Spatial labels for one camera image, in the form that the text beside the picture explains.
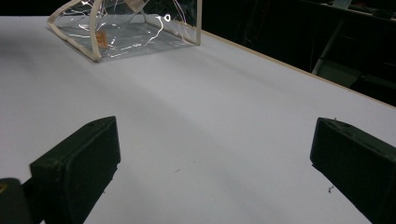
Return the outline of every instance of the transparent plastic box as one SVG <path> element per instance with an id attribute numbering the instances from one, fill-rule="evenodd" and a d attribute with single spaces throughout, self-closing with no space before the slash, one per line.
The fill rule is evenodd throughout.
<path id="1" fill-rule="evenodd" d="M 201 43 L 202 0 L 72 0 L 49 28 L 95 62 Z"/>

